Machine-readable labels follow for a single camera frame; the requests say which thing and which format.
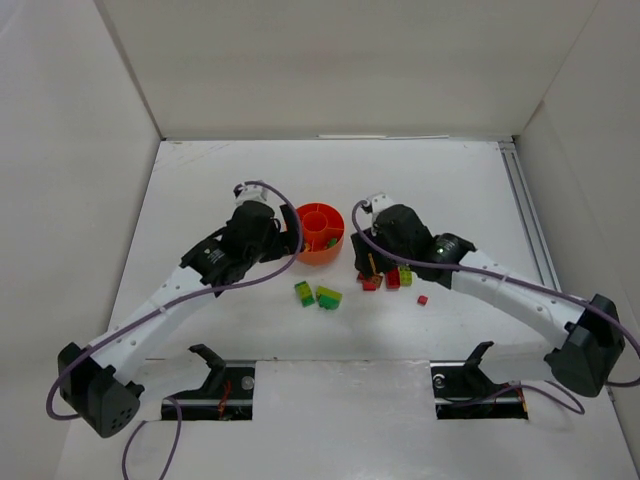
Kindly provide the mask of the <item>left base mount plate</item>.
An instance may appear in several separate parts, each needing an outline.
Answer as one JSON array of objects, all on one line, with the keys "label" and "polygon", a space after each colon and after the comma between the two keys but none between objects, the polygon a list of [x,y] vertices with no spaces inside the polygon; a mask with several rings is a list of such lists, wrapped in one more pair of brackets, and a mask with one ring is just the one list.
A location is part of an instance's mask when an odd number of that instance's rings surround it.
[{"label": "left base mount plate", "polygon": [[231,362],[213,388],[173,395],[185,421],[250,421],[253,416],[255,362]]}]

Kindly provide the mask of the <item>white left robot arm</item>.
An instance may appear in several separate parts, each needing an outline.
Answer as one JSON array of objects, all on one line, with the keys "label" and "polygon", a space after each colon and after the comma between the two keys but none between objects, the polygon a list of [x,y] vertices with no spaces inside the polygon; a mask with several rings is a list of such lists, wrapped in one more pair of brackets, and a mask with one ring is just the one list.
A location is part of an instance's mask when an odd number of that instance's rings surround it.
[{"label": "white left robot arm", "polygon": [[59,352],[52,391],[72,409],[69,417],[110,438],[149,401],[217,388],[226,363],[202,344],[156,364],[149,355],[223,292],[250,286],[245,275],[256,264],[294,259],[303,245],[290,203],[274,211],[262,200],[239,201],[226,224],[187,251],[129,318],[84,347],[71,342]]}]

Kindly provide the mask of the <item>large red lego brick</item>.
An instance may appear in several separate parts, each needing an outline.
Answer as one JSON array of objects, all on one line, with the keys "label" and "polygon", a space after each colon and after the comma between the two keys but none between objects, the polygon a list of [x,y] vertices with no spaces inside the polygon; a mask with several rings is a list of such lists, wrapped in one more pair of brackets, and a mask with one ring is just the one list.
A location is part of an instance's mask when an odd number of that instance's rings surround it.
[{"label": "large red lego brick", "polygon": [[398,290],[401,288],[401,278],[397,268],[393,268],[385,273],[385,286],[387,290]]}]

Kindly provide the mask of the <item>aluminium rail right side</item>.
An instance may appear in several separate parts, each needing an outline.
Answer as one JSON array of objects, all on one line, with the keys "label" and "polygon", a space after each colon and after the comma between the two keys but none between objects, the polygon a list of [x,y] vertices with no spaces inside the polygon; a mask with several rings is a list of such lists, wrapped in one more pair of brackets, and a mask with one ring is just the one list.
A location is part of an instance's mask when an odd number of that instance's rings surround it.
[{"label": "aluminium rail right side", "polygon": [[513,140],[502,140],[498,142],[498,149],[503,158],[538,277],[544,286],[559,291],[559,279],[519,161],[516,145]]}]

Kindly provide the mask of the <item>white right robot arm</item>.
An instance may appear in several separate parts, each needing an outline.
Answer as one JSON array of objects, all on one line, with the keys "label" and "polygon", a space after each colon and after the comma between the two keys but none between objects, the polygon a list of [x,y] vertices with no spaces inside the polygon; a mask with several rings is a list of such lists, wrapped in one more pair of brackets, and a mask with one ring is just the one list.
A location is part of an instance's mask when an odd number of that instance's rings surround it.
[{"label": "white right robot arm", "polygon": [[355,267],[365,277],[406,267],[419,279],[468,295],[526,325],[542,340],[529,345],[480,343],[458,371],[465,396],[521,380],[556,382],[593,398],[606,386],[626,345],[639,344],[620,323],[617,307],[596,294],[590,300],[552,290],[511,273],[471,241],[451,233],[434,235],[415,211],[379,194],[357,202],[352,212],[371,217],[351,236]]}]

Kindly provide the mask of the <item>green curved lego brick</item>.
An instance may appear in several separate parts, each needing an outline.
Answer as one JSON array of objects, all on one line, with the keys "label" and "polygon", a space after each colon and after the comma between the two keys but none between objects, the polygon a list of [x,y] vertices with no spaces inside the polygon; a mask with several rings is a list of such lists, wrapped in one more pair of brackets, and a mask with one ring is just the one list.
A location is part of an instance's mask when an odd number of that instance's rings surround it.
[{"label": "green curved lego brick", "polygon": [[326,310],[337,310],[341,304],[340,298],[327,295],[319,295],[317,298],[318,305]]}]

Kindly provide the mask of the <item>dark green flat lego plate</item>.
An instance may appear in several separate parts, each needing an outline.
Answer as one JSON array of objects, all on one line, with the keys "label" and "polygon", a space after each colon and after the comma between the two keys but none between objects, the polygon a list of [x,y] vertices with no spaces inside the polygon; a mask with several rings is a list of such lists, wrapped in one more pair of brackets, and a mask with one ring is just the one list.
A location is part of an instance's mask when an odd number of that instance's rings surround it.
[{"label": "dark green flat lego plate", "polygon": [[301,281],[294,285],[296,296],[303,307],[315,303],[313,291],[307,281]]}]

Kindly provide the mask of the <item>orange round divided container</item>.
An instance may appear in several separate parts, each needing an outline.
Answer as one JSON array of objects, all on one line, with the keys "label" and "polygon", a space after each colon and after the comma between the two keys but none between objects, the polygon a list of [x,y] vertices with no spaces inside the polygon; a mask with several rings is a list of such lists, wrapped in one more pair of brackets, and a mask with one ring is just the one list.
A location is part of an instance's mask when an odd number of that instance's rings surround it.
[{"label": "orange round divided container", "polygon": [[[345,222],[342,215],[333,206],[319,202],[301,205],[296,211],[301,220],[304,243],[311,244],[311,250],[303,250],[297,260],[313,267],[329,265],[338,257],[343,245]],[[327,249],[332,238],[336,238],[337,243]]]}]

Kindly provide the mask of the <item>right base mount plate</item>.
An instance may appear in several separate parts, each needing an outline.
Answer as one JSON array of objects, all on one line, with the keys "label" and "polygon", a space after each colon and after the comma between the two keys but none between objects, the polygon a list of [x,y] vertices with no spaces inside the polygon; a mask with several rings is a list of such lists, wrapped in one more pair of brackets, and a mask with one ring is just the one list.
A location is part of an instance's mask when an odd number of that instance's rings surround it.
[{"label": "right base mount plate", "polygon": [[437,366],[432,374],[436,416],[439,420],[527,420],[529,415],[520,389],[491,397],[508,386],[508,383],[494,384],[476,370]]}]

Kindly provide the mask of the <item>brown upturned lego plate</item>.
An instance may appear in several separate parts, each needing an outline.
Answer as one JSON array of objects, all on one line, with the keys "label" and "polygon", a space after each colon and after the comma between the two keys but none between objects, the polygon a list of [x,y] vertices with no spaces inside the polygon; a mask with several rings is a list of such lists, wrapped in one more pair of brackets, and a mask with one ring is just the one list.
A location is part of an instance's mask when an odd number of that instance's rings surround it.
[{"label": "brown upturned lego plate", "polygon": [[368,254],[368,259],[372,271],[372,275],[369,277],[368,282],[374,285],[376,289],[379,289],[383,281],[383,275],[377,271],[376,263],[371,253]]}]

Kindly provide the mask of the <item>lime square lego brick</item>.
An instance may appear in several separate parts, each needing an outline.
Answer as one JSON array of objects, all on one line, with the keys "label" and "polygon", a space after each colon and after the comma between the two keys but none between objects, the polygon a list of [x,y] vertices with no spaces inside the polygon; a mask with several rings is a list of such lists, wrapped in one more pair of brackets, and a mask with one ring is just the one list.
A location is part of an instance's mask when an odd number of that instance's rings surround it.
[{"label": "lime square lego brick", "polygon": [[312,305],[315,303],[315,299],[312,293],[309,292],[300,292],[298,293],[298,297],[300,299],[301,304],[304,307],[307,307],[309,305]]}]

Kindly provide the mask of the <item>base mount plate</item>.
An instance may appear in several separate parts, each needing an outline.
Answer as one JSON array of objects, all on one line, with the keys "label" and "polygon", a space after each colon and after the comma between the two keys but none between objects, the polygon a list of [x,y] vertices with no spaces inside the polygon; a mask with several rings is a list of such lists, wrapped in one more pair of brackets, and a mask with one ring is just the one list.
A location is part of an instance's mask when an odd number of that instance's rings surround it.
[{"label": "base mount plate", "polygon": [[231,362],[213,388],[173,395],[185,421],[250,421],[253,416],[255,362]]},{"label": "base mount plate", "polygon": [[494,384],[476,370],[437,366],[432,374],[436,416],[439,420],[527,420],[529,415],[520,389],[491,397],[508,386],[508,383]]}]

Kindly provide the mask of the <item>lime sloped lego brick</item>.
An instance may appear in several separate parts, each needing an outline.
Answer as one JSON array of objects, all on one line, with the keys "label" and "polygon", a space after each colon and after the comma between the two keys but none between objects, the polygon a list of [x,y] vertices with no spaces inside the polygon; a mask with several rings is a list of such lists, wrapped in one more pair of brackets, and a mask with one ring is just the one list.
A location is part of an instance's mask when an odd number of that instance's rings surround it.
[{"label": "lime sloped lego brick", "polygon": [[328,287],[318,286],[316,288],[316,297],[317,298],[327,297],[327,298],[331,298],[331,299],[336,300],[336,301],[341,301],[343,295],[340,292],[338,292],[336,290],[333,290],[333,289],[330,289]]}]

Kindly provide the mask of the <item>lime long lego brick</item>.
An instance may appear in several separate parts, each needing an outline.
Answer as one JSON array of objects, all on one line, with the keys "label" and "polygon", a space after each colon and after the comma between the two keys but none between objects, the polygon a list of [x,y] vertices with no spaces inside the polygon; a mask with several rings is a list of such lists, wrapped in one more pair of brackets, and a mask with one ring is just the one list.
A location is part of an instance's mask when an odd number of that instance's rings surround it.
[{"label": "lime long lego brick", "polygon": [[399,281],[402,287],[410,287],[413,283],[413,272],[408,266],[399,266]]}]

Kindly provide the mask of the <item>red ridged lego piece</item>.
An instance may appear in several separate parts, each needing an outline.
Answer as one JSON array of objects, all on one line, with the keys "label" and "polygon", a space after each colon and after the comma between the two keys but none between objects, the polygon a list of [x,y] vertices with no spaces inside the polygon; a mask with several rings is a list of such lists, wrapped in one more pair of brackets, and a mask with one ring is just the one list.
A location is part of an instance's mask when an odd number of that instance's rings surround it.
[{"label": "red ridged lego piece", "polygon": [[363,280],[361,285],[363,291],[376,291],[380,288],[379,281]]}]

